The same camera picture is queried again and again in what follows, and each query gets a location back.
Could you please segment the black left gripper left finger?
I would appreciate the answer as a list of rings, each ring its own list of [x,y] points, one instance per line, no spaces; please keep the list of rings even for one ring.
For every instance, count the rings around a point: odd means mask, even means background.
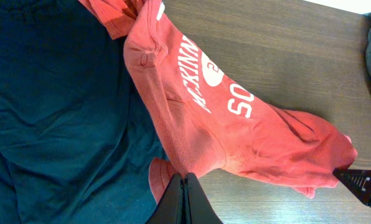
[[[179,174],[174,174],[146,224],[181,224],[183,199],[182,178]]]

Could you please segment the red printed t-shirt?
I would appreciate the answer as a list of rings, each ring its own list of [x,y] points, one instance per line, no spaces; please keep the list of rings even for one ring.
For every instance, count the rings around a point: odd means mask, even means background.
[[[349,137],[328,121],[265,103],[227,77],[169,20],[162,1],[82,4],[111,38],[125,38],[126,68],[167,154],[149,166],[155,200],[174,174],[215,169],[313,198],[337,185],[334,169],[355,161]]]

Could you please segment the navy blue garment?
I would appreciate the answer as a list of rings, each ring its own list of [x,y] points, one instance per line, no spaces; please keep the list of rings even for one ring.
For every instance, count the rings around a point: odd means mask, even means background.
[[[0,223],[144,223],[165,158],[112,39],[78,1],[0,0]]]

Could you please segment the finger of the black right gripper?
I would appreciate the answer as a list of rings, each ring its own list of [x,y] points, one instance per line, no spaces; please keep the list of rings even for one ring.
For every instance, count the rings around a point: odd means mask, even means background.
[[[332,174],[364,205],[371,208],[371,170],[335,169]]]

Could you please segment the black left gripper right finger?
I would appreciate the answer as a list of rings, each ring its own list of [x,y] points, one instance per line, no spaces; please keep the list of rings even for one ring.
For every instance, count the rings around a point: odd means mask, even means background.
[[[184,179],[184,208],[187,224],[223,223],[214,212],[194,173],[188,173]]]

